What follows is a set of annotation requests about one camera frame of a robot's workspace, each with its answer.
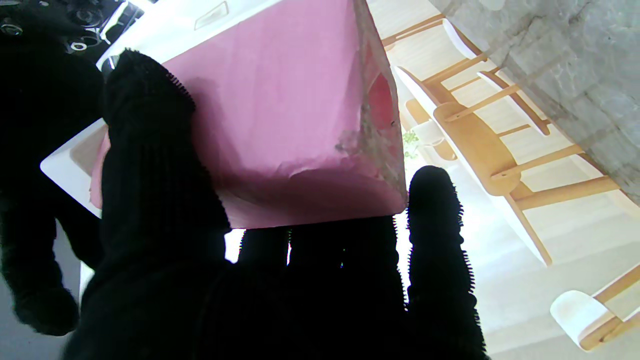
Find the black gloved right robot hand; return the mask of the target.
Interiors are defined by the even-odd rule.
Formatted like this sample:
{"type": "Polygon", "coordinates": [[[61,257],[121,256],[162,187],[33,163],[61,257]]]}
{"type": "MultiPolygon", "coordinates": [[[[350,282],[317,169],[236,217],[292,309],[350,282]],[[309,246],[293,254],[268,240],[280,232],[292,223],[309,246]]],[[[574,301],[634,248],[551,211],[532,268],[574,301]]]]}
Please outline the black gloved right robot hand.
{"type": "Polygon", "coordinates": [[[82,33],[68,4],[1,2],[1,274],[18,321],[52,337],[79,321],[53,250],[57,225],[90,268],[105,256],[98,217],[41,170],[48,155],[101,118],[103,75],[64,44],[82,33]]]}

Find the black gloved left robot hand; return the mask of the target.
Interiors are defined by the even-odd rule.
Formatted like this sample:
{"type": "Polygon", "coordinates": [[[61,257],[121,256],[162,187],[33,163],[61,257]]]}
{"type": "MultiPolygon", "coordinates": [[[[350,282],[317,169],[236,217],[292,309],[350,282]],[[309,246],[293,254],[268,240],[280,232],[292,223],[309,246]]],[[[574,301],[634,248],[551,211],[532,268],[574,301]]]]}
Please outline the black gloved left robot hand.
{"type": "Polygon", "coordinates": [[[127,48],[103,87],[105,259],[64,360],[487,360],[448,172],[409,185],[409,287],[392,216],[231,230],[192,141],[194,100],[127,48]]]}

